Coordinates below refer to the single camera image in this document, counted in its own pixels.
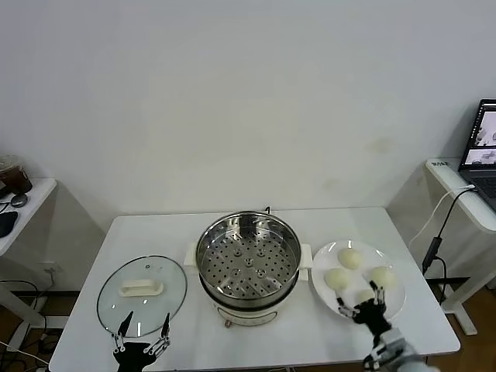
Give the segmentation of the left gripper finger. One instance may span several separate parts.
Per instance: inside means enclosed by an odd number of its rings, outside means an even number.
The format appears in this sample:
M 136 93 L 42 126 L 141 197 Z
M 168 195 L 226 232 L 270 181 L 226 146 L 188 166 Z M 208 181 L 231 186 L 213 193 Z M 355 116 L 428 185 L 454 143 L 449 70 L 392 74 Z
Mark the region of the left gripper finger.
M 124 340 L 126 338 L 126 334 L 128 332 L 131 320 L 133 317 L 133 311 L 131 311 L 126 318 L 121 322 L 117 333 L 112 334 L 112 338 L 115 344 L 114 351 L 124 351 Z
M 148 355 L 161 355 L 169 347 L 171 344 L 171 339 L 169 337 L 170 316 L 171 314 L 168 312 L 160 331 L 159 338 L 145 348 L 143 351 L 144 353 L 147 353 Z

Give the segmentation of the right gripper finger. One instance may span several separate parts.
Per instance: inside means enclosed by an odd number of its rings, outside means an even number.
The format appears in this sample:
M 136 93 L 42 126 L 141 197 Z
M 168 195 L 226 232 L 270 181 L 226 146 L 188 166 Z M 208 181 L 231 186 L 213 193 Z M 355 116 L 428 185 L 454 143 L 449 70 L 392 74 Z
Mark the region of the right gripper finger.
M 340 295 L 336 297 L 336 301 L 338 303 L 338 311 L 341 315 L 347 318 L 355 318 L 359 313 L 357 309 L 348 306 Z
M 384 287 L 377 285 L 374 281 L 370 281 L 369 285 L 371 286 L 374 292 L 374 305 L 376 305 L 380 310 L 385 310 L 386 303 L 385 303 Z

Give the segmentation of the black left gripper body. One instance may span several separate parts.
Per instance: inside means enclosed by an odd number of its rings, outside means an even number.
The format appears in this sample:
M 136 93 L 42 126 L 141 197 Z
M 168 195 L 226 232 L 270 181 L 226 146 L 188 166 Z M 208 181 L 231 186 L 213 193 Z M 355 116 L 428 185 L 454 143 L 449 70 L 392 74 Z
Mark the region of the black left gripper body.
M 120 348 L 113 350 L 113 356 L 118 364 L 118 372 L 142 372 L 143 369 L 155 363 L 155 356 L 145 352 L 149 343 L 123 344 L 124 350 Z

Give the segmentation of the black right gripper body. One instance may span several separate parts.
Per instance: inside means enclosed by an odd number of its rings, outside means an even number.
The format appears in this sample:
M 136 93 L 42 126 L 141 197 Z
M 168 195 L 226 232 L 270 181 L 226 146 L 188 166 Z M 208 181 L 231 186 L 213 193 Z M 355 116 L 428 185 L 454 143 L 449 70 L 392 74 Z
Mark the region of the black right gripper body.
M 390 330 L 390 323 L 384 317 L 385 305 L 365 301 L 354 307 L 352 320 L 365 325 L 373 336 L 380 336 Z

